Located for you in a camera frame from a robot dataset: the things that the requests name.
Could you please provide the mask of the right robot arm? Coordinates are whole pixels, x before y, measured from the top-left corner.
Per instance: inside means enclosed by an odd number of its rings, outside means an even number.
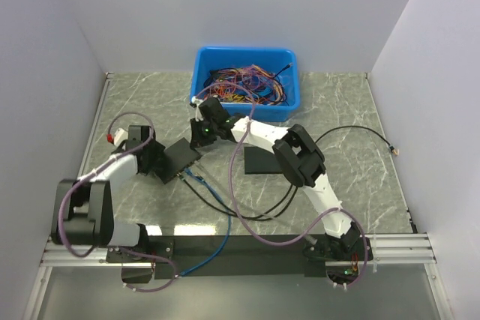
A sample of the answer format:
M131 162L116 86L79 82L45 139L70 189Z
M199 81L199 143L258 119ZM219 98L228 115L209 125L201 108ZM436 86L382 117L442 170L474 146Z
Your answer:
M325 157L303 126L279 127L245 115L230 115L215 97L192 97L191 106L196 108L190 120L193 148L222 139L235 143L235 151L246 144L273 154L285 179L304 191L319 214L316 220L323 223L332 255L347 259L356 251L363 231L342 208L330 185Z

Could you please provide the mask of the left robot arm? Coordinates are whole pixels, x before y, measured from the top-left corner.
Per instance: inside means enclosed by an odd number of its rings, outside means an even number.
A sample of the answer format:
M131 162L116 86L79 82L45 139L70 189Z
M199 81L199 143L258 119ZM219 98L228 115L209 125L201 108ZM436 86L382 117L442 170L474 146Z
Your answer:
M124 247L135 262L151 251L146 226L115 219L112 196L132 177L147 175L161 161L165 147L148 125L131 125L127 138L113 143L108 160L78 179L59 182L50 237L69 250L74 245Z

